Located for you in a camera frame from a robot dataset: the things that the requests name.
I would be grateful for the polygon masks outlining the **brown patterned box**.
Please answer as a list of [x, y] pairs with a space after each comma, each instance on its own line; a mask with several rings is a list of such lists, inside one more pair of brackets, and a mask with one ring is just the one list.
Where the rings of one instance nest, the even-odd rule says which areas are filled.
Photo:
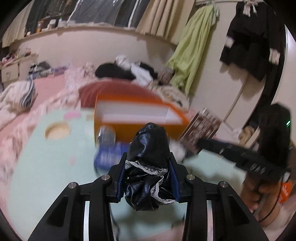
[[219, 120], [215, 114], [204, 108], [198, 111], [190, 121], [189, 125], [179, 137], [179, 142], [185, 149], [193, 154], [197, 154], [201, 151], [201, 149], [197, 147], [197, 141], [200, 138], [213, 138], [221, 124], [222, 121]]

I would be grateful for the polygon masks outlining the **blue tin case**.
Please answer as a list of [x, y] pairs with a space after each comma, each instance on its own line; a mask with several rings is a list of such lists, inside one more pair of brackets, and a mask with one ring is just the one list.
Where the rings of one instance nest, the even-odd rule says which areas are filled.
[[117, 165], [123, 153], [128, 152], [129, 143], [117, 142], [113, 147], [111, 146], [99, 146], [94, 156], [94, 169], [109, 171], [114, 165]]

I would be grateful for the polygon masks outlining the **black satin lace cloth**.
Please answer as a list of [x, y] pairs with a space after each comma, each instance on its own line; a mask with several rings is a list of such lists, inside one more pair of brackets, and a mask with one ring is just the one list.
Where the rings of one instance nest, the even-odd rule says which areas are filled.
[[148, 123], [136, 133], [125, 161], [125, 200], [135, 211], [157, 210], [176, 201], [170, 155], [164, 127]]

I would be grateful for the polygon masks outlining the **black hanging dress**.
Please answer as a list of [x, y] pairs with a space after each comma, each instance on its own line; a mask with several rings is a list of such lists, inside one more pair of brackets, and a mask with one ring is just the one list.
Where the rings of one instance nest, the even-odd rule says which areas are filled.
[[235, 64], [261, 81], [268, 68], [279, 65], [285, 26], [263, 1], [240, 1], [230, 23], [220, 61]]

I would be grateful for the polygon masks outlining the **green hanging garment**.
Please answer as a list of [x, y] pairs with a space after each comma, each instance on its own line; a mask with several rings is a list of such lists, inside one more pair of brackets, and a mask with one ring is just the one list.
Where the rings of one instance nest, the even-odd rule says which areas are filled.
[[188, 95], [210, 34], [219, 18], [220, 10], [214, 4], [199, 8], [187, 22], [174, 54], [166, 63], [175, 74], [170, 84]]

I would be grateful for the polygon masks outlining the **orange cardboard box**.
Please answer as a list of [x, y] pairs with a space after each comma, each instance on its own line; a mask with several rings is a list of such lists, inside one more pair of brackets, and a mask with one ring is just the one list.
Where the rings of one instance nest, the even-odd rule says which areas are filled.
[[94, 137], [101, 126], [115, 131], [115, 140], [130, 142], [147, 123], [165, 128], [170, 138], [177, 140], [190, 123], [188, 115], [170, 103], [142, 100], [133, 96], [98, 95], [94, 109]]

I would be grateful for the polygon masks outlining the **red cushion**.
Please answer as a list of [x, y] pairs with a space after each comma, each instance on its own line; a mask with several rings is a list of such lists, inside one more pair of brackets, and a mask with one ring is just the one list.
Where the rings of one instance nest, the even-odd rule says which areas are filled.
[[82, 108], [94, 108], [98, 95], [158, 99], [151, 91], [123, 80], [100, 80], [81, 87], [78, 92]]

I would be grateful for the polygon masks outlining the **striped white blanket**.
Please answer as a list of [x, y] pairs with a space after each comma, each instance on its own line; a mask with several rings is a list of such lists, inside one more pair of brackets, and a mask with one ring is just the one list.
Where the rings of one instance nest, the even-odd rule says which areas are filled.
[[17, 81], [1, 93], [1, 130], [32, 107], [37, 97], [34, 80]]

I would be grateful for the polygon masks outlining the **white crumpled clothes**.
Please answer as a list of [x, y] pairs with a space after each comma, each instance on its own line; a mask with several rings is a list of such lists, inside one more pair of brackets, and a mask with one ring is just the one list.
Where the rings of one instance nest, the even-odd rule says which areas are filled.
[[132, 82], [139, 86], [147, 87], [158, 78], [158, 73], [154, 71], [154, 68], [141, 61], [131, 62], [125, 55], [117, 56], [114, 63], [130, 72], [134, 76]]

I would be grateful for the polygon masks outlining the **cardboard storage box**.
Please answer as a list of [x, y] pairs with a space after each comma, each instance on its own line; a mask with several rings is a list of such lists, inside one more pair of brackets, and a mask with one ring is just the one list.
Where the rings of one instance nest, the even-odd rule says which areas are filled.
[[37, 53], [31, 54], [1, 68], [1, 82], [4, 88], [7, 88], [11, 83], [16, 81], [25, 80], [29, 74], [31, 65], [37, 62], [37, 58]]

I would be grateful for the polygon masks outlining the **black fluffy garment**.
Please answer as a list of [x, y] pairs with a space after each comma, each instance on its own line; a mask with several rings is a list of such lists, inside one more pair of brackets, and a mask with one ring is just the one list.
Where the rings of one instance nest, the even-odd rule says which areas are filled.
[[104, 63], [99, 65], [95, 70], [95, 76], [97, 78], [116, 78], [130, 81], [136, 78], [131, 71], [124, 70], [114, 63]]

